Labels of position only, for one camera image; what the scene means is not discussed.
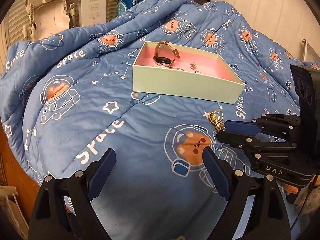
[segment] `silver screw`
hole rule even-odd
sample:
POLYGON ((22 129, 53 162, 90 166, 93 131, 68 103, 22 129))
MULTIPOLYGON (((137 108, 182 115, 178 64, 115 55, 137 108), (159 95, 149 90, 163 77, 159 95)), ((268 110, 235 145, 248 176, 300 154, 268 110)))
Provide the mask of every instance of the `silver screw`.
POLYGON ((268 175, 266 176, 266 178, 267 178, 267 180, 273 181, 273 176, 272 176, 271 174, 268 174, 268 175))
POLYGON ((75 173, 76 178, 80 178, 83 175, 83 171, 77 171, 75 173))
POLYGON ((46 177, 44 178, 44 180, 45 180, 46 182, 49 182, 50 180, 52 180, 52 176, 48 175, 48 176, 46 176, 46 177))
POLYGON ((243 172, 241 170, 235 170, 235 175, 241 177, 243 175, 243 172))

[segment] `jewelry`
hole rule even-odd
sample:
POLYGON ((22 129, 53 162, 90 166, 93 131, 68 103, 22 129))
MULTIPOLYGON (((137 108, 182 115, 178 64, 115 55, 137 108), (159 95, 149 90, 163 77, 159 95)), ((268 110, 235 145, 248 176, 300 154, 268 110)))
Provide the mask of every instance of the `jewelry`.
POLYGON ((179 55, 179 52, 178 50, 175 48, 175 46, 169 42, 169 41, 161 41, 157 44, 156 48, 155 48, 155 54, 153 56, 153 60, 155 61, 155 63, 158 65, 158 66, 165 66, 165 67, 170 67, 174 61, 176 60, 176 58, 180 58, 180 55, 179 55), (173 59, 169 59, 167 57, 159 57, 159 48, 160 48, 160 45, 163 44, 163 45, 166 45, 168 46, 172 52, 173 52, 173 59))
POLYGON ((197 68, 196 63, 192 62, 192 63, 190 64, 190 68, 191 68, 191 69, 196 69, 196 68, 197 68))
POLYGON ((176 69, 176 70, 182 70, 182 71, 184 71, 184 69, 182 69, 182 68, 178 68, 178 67, 168 67, 168 68, 170 68, 170 69, 176 69))
POLYGON ((208 115, 210 123, 212 123, 217 132, 225 130, 223 125, 223 112, 221 110, 215 110, 208 115))

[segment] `white cardboard box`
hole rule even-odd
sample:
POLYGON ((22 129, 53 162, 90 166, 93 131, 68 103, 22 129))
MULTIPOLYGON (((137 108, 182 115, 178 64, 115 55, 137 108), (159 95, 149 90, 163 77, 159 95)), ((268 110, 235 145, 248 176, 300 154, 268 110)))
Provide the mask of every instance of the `white cardboard box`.
MULTIPOLYGON (((175 45, 180 53, 180 59, 176 59, 175 63, 184 64, 186 69, 189 67, 190 62, 184 62, 181 56, 183 52, 194 54, 194 61, 199 57, 206 57, 208 64, 210 64, 208 66, 211 67, 213 62, 217 62, 220 70, 226 73, 229 80, 189 71, 156 67, 151 53, 157 44, 158 42, 146 41, 141 47, 132 66, 133 91, 199 98, 229 104, 236 102, 244 84, 220 55, 201 49, 175 45)), ((162 49, 170 50, 168 47, 161 47, 162 49)))
POLYGON ((106 0, 80 0, 79 22, 81 27, 106 23, 106 0))

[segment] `bed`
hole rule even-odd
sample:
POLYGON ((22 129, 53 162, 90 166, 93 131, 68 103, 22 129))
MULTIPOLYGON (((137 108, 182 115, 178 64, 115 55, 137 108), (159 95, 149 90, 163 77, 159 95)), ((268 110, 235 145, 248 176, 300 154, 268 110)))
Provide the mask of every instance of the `bed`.
MULTIPOLYGON (((241 150, 216 140, 208 113, 249 122, 263 113, 299 115, 289 64, 303 62, 252 30, 228 3, 145 0, 106 24, 11 46, 0 79, 0 117, 13 154, 39 184, 48 174, 85 170, 108 148, 116 151, 116 166, 92 201, 112 239, 205 240, 226 201, 202 163, 203 148, 259 176, 241 150), (132 91, 141 46, 163 40, 220 54, 245 84, 237 102, 132 91)), ((70 199, 66 204, 72 211, 70 199)), ((292 224, 299 210, 286 206, 292 224)), ((235 239, 250 209, 249 199, 235 239)), ((306 223, 297 224, 293 239, 306 223)))

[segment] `watch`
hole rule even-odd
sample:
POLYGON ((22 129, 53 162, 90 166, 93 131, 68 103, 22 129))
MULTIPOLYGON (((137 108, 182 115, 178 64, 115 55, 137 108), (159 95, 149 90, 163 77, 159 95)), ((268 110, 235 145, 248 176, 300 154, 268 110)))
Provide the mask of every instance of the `watch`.
POLYGON ((158 66, 161 67, 170 67, 174 61, 176 60, 176 58, 180 58, 179 52, 178 50, 175 48, 175 46, 169 42, 169 41, 161 41, 157 44, 156 48, 155 48, 155 54, 153 56, 153 60, 156 62, 156 64, 158 66), (173 52, 173 59, 169 59, 167 57, 159 57, 158 51, 161 45, 166 45, 168 46, 172 52, 173 52))

